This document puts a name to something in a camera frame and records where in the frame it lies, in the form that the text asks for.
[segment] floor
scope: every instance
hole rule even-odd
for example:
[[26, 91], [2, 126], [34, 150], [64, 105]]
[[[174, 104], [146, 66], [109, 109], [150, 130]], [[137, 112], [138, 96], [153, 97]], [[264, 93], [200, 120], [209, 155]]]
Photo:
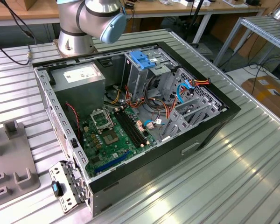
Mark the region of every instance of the floor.
[[[173, 17], [169, 17], [169, 18], [166, 17], [163, 20], [161, 27], [169, 28], [169, 29], [173, 30], [175, 33], [177, 33], [179, 36], [183, 36], [184, 32], [183, 32], [182, 26], [180, 25], [181, 22], [178, 20], [177, 21], [178, 25], [175, 25], [173, 23], [174, 20], [175, 19]], [[188, 36], [188, 42], [191, 42], [194, 39], [195, 34], [196, 34], [196, 30], [194, 28], [192, 33]], [[214, 60], [216, 58], [217, 54], [219, 53], [219, 51], [223, 45], [223, 43], [221, 41], [216, 39], [211, 34], [202, 35], [200, 43], [205, 44], [212, 51], [212, 54], [204, 55], [209, 60]], [[261, 58], [261, 56], [267, 51], [267, 49], [269, 47], [270, 47], [270, 45], [267, 43], [265, 45], [265, 47], [256, 55], [253, 62], [257, 62]], [[227, 61], [232, 56], [233, 53], [234, 52], [232, 49], [228, 49], [227, 52], [225, 53], [225, 55], [223, 56], [221, 64], [224, 63], [225, 61]], [[278, 48], [274, 48], [273, 51], [269, 55], [275, 55], [275, 54], [280, 55], [280, 50]], [[280, 62], [279, 60], [273, 61], [271, 63], [266, 63], [266, 65], [268, 66], [270, 71], [272, 71], [279, 64], [279, 62]], [[245, 66], [247, 66], [247, 58], [243, 58], [241, 55], [236, 53], [235, 56], [227, 64], [225, 64], [221, 69], [223, 71], [228, 72], [228, 71], [236, 70], [236, 69], [239, 69], [239, 68], [242, 68]]]

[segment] aluminum extrusion table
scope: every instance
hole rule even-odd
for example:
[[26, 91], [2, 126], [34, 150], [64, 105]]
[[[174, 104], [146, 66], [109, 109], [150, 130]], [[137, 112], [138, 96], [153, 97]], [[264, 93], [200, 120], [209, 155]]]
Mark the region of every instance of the aluminum extrusion table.
[[[0, 223], [278, 223], [280, 221], [280, 120], [233, 83], [175, 33], [122, 35], [115, 44], [94, 40], [99, 51], [165, 41], [242, 110], [211, 143], [186, 161], [91, 219], [82, 204], [64, 215], [48, 169], [65, 159], [44, 111], [32, 67], [0, 52], [0, 125], [17, 119], [26, 128], [41, 181], [39, 189], [0, 206]], [[27, 47], [7, 49], [26, 60]], [[53, 44], [31, 47], [34, 61], [60, 58]]]
[[[234, 28], [230, 32], [227, 40], [225, 41], [223, 47], [221, 48], [219, 54], [217, 55], [214, 65], [218, 65], [225, 54], [226, 50], [228, 49], [230, 43], [234, 39], [235, 35], [241, 28], [241, 26], [245, 26], [248, 30], [243, 35], [242, 39], [239, 41], [237, 47], [234, 51], [237, 51], [238, 48], [242, 46], [245, 42], [247, 37], [250, 35], [251, 32], [258, 34], [259, 36], [266, 39], [268, 42], [272, 43], [272, 46], [276, 46], [280, 48], [280, 21], [275, 20], [271, 16], [258, 16], [258, 17], [241, 17], [238, 19], [237, 23], [235, 24]], [[267, 54], [261, 58], [260, 62], [262, 62]]]

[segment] table leg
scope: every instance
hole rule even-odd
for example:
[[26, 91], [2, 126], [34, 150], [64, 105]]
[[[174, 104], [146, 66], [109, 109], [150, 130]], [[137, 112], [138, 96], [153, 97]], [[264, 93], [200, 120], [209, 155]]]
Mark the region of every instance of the table leg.
[[242, 47], [242, 45], [244, 44], [245, 40], [248, 38], [250, 33], [251, 33], [251, 30], [247, 29], [246, 32], [244, 33], [243, 37], [240, 39], [240, 41], [238, 42], [237, 46], [233, 50], [234, 52], [237, 52], [238, 49], [240, 49]]
[[201, 24], [199, 26], [199, 29], [195, 35], [195, 38], [193, 40], [193, 43], [199, 43], [200, 41], [200, 38], [206, 28], [206, 25], [208, 24], [209, 20], [210, 20], [210, 17], [211, 17], [211, 13], [207, 13], [206, 15], [204, 15], [202, 21], [201, 21]]
[[[262, 16], [264, 10], [260, 10], [256, 16]], [[248, 38], [248, 36], [250, 35], [251, 30], [247, 29], [245, 34], [243, 35], [243, 37], [240, 39], [240, 41], [238, 42], [237, 46], [234, 49], [234, 52], [237, 52], [237, 50], [243, 45], [243, 43], [245, 42], [245, 40]]]
[[269, 55], [269, 53], [274, 49], [275, 45], [271, 44], [270, 48], [268, 50], [266, 50], [266, 53], [263, 54], [263, 56], [260, 58], [260, 60], [258, 61], [258, 64], [261, 64], [266, 57]]
[[225, 52], [227, 51], [230, 43], [232, 42], [232, 40], [234, 39], [235, 35], [238, 33], [239, 28], [241, 27], [241, 22], [242, 22], [242, 18], [239, 18], [237, 23], [235, 24], [234, 28], [232, 29], [232, 31], [230, 32], [227, 40], [225, 41], [224, 45], [222, 46], [219, 54], [217, 55], [215, 61], [214, 61], [214, 65], [218, 66], [218, 64], [220, 63], [223, 55], [225, 54]]

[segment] blue tab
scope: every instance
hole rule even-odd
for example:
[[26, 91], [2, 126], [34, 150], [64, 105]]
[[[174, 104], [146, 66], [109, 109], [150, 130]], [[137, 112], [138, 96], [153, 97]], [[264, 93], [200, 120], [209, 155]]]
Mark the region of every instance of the blue tab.
[[55, 183], [53, 184], [53, 189], [54, 191], [57, 191], [57, 185]]
[[130, 56], [142, 69], [155, 67], [155, 63], [151, 62], [148, 57], [139, 50], [131, 52]]

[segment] black cable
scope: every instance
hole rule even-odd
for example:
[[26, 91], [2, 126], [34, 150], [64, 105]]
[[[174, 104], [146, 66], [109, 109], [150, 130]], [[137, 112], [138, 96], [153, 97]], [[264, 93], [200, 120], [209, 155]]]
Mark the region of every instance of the black cable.
[[17, 62], [16, 60], [14, 60], [12, 57], [10, 57], [1, 47], [0, 47], [0, 50], [1, 52], [6, 56], [8, 57], [11, 61], [13, 61], [14, 63], [17, 63], [19, 65], [28, 65], [29, 62], [30, 62], [30, 46], [28, 45], [28, 53], [27, 53], [27, 56], [28, 56], [28, 60], [26, 61], [26, 63], [20, 63], [20, 62]]
[[[250, 75], [252, 75], [252, 76], [256, 76], [256, 75], [254, 75], [253, 73], [251, 73], [251, 72], [249, 72], [248, 70], [246, 70], [245, 68], [243, 68], [246, 72], [248, 72]], [[280, 79], [278, 79], [278, 78], [274, 78], [273, 76], [271, 76], [271, 75], [269, 75], [268, 73], [266, 73], [268, 76], [270, 76], [270, 77], [272, 77], [273, 79], [275, 79], [275, 80], [280, 80]]]
[[133, 9], [133, 15], [132, 15], [132, 17], [133, 17], [133, 22], [132, 22], [132, 29], [131, 29], [131, 33], [133, 32], [133, 30], [134, 30], [134, 22], [135, 22], [135, 9]]
[[188, 35], [189, 35], [189, 33], [190, 33], [190, 31], [191, 31], [191, 29], [192, 29], [194, 23], [196, 22], [196, 19], [197, 19], [197, 17], [198, 17], [198, 13], [199, 13], [199, 11], [200, 11], [200, 9], [201, 9], [202, 4], [203, 4], [203, 0], [200, 0], [199, 3], [198, 3], [198, 6], [197, 6], [197, 8], [196, 8], [196, 11], [195, 11], [195, 13], [194, 13], [194, 17], [193, 17], [193, 19], [192, 19], [192, 21], [191, 21], [191, 24], [190, 24], [190, 26], [188, 27], [188, 30], [187, 30], [187, 32], [185, 33], [184, 37], [183, 37], [183, 39], [184, 39], [185, 41], [187, 40], [187, 37], [188, 37]]
[[272, 56], [269, 56], [262, 64], [259, 65], [258, 71], [257, 71], [255, 79], [254, 79], [254, 83], [253, 83], [253, 88], [252, 88], [252, 92], [251, 92], [252, 96], [253, 96], [253, 93], [254, 93], [257, 76], [258, 76], [261, 68], [265, 65], [265, 63], [269, 62], [269, 60], [271, 59]]
[[51, 42], [53, 42], [53, 38], [51, 37], [51, 33], [50, 33], [50, 29], [49, 29], [48, 24], [47, 24], [47, 29], [48, 29], [48, 33], [49, 33], [49, 36], [50, 36], [50, 40], [51, 40]]
[[45, 24], [43, 24], [43, 27], [45, 28], [45, 31], [46, 31], [47, 40], [48, 40], [48, 42], [50, 42], [50, 39], [49, 39], [48, 32], [47, 32]]
[[229, 61], [239, 52], [239, 50], [242, 49], [242, 47], [244, 46], [245, 43], [247, 43], [249, 37], [244, 41], [244, 43], [242, 44], [242, 46], [240, 46], [231, 56], [229, 59], [227, 59], [223, 64], [221, 64], [220, 66], [218, 66], [218, 68], [222, 68], [226, 63], [229, 63]]
[[[11, 16], [13, 17], [15, 23], [18, 25], [18, 27], [20, 27], [20, 29], [22, 30], [22, 32], [23, 32], [26, 36], [28, 36], [28, 37], [34, 39], [34, 42], [35, 42], [35, 45], [36, 45], [36, 40], [37, 40], [37, 39], [36, 39], [34, 33], [32, 32], [32, 30], [27, 26], [27, 24], [26, 24], [26, 23], [25, 23], [25, 22], [24, 22], [24, 21], [9, 7], [9, 5], [6, 3], [5, 0], [0, 0], [0, 2], [9, 10], [9, 12], [10, 12]], [[21, 28], [21, 26], [19, 25], [19, 23], [18, 23], [18, 21], [16, 20], [15, 17], [17, 17], [18, 20], [21, 21], [21, 23], [28, 29], [28, 31], [26, 31], [26, 30], [24, 30], [24, 29]]]
[[226, 74], [226, 73], [225, 73], [225, 75], [227, 75], [232, 81], [234, 81], [233, 78], [232, 78], [230, 75], [228, 75], [228, 74]]
[[[251, 46], [251, 48], [250, 48], [250, 51], [249, 51], [249, 53], [248, 53], [248, 58], [247, 58], [248, 64], [250, 63], [249, 58], [250, 58], [251, 51], [252, 51], [252, 49], [253, 49], [253, 47], [254, 47], [256, 41], [258, 40], [258, 38], [259, 38], [259, 36], [256, 37], [256, 39], [255, 39], [254, 43], [252, 44], [252, 46]], [[252, 57], [251, 60], [253, 60], [253, 59], [255, 58], [255, 56], [260, 52], [260, 50]]]

